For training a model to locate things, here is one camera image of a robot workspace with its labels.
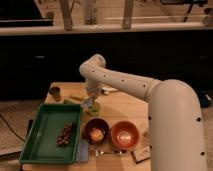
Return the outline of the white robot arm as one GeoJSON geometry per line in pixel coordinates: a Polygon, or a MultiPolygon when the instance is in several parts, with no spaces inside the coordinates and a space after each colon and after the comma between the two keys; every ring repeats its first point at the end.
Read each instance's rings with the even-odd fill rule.
{"type": "Polygon", "coordinates": [[[151,171],[207,171],[202,112],[191,86],[109,70],[99,54],[79,72],[90,96],[98,97],[106,84],[148,103],[151,171]]]}

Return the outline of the white object behind arm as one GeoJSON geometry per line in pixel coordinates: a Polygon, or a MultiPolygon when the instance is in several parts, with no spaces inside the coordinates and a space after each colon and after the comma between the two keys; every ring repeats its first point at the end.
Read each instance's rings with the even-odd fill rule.
{"type": "Polygon", "coordinates": [[[104,94],[104,95],[109,95],[110,93],[118,92],[118,90],[115,89],[115,88],[103,87],[102,90],[101,90],[101,92],[102,92],[102,94],[104,94]]]}

